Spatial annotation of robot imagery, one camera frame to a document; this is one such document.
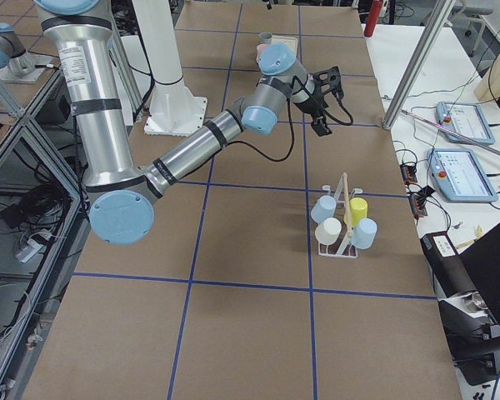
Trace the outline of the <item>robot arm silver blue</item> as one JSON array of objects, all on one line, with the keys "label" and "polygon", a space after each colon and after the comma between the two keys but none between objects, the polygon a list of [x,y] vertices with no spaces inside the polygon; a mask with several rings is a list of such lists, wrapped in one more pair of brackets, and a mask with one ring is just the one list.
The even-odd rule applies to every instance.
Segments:
[{"label": "robot arm silver blue", "polygon": [[144,238],[154,222],[153,205],[170,186],[237,143],[245,130],[268,135],[291,105],[311,116],[319,136],[328,135],[325,97],[343,96],[337,67],[310,73],[286,45],[268,45],[258,59],[262,77],[252,95],[200,123],[150,166],[137,167],[109,57],[109,3],[39,1],[36,7],[44,35],[57,47],[87,156],[91,228],[107,243],[128,245]]}]

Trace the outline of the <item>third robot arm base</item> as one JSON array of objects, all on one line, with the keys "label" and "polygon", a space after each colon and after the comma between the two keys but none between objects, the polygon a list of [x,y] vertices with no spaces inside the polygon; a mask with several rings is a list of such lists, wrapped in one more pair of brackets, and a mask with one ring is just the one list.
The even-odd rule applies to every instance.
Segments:
[{"label": "third robot arm base", "polygon": [[43,73],[37,60],[13,27],[0,22],[0,79],[6,83],[35,83]]}]

